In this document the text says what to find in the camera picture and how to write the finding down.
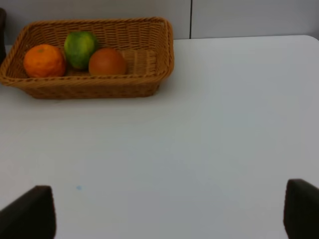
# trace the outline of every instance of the woven texture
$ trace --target woven texture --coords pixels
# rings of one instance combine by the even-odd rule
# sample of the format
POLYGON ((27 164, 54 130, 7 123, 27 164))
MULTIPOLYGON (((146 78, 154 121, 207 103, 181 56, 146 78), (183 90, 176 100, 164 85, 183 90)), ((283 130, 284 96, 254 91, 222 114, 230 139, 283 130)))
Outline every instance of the woven texture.
POLYGON ((173 68, 172 27, 163 18, 39 21, 21 31, 1 65, 0 81, 40 99, 134 98, 153 95, 173 68), (90 76, 68 67, 64 77, 29 78, 23 68, 25 53, 44 43, 63 51, 73 31, 90 31, 100 48, 120 51, 128 64, 127 74, 90 76))

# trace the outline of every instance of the white tabletop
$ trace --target white tabletop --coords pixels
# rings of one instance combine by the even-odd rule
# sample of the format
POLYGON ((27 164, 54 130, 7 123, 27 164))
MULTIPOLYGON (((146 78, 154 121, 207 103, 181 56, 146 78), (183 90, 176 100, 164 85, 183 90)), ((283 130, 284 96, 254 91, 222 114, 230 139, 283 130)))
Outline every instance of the white tabletop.
POLYGON ((0 208, 51 185, 57 239, 285 239, 286 182, 319 185, 319 43, 177 40, 144 99, 0 88, 0 208))

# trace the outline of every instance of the basket rim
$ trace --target basket rim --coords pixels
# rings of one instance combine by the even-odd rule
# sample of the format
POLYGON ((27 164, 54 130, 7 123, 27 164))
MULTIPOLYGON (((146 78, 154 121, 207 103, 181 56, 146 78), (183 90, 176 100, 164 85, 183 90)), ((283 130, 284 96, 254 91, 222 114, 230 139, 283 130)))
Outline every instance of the basket rim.
POLYGON ((43 20, 35 21, 26 25, 15 43, 13 44, 9 54, 0 65, 0 82, 3 85, 13 87, 40 87, 42 86, 93 86, 97 84, 108 85, 139 85, 145 83, 156 83, 168 77, 174 68, 174 51, 173 51, 173 32, 171 23, 163 17, 137 17, 137 18, 112 18, 112 19, 63 19, 63 20, 43 20), (18 48, 21 46, 23 39, 27 36, 31 27, 46 24, 64 24, 64 23, 97 23, 97 22, 162 22, 168 29, 168 58, 169 65, 162 71, 144 75, 112 75, 112 76, 63 76, 63 77, 45 77, 45 78, 12 78, 6 76, 10 64, 15 57, 18 48))

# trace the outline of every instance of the black object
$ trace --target black object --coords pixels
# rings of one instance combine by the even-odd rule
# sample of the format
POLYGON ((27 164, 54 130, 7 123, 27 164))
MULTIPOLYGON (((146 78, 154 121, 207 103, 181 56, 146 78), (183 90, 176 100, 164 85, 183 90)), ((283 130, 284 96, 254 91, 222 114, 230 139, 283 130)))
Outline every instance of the black object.
POLYGON ((4 25, 5 25, 6 12, 0 8, 0 65, 5 58, 4 47, 4 25))
POLYGON ((0 211, 0 239, 53 239, 55 232, 49 186, 34 187, 0 211))
POLYGON ((284 225, 289 239, 319 239, 319 189, 302 179, 288 181, 284 225))

